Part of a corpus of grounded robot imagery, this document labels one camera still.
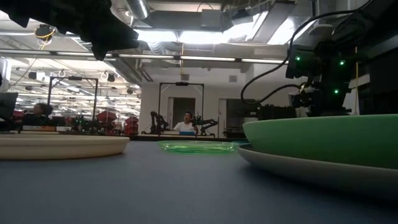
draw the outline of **gray table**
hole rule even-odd
[[[281,179],[238,154],[0,161],[0,223],[397,223],[396,208]]]

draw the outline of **person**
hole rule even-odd
[[[185,112],[184,121],[177,123],[174,127],[174,131],[195,131],[197,133],[197,127],[191,122],[192,118],[193,116],[191,112]]]
[[[22,117],[22,120],[17,123],[30,126],[44,126],[48,120],[49,115],[52,113],[52,106],[45,103],[37,103],[33,107],[33,113],[27,113]]]

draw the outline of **white shirt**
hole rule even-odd
[[[179,122],[177,125],[174,127],[175,131],[195,131],[192,123],[185,124],[184,122]]]

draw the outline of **white plate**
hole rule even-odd
[[[247,144],[239,154],[271,173],[345,192],[398,200],[398,170],[297,159],[255,152]]]
[[[0,159],[74,159],[122,153],[129,138],[55,134],[0,135]]]

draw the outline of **dark hair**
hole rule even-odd
[[[191,113],[191,112],[187,111],[187,112],[185,112],[185,113],[189,114],[189,116],[191,116],[191,118],[193,118],[193,116],[192,116],[192,113]]]
[[[45,103],[37,103],[40,109],[43,111],[43,114],[49,116],[52,113],[52,106],[46,105]]]

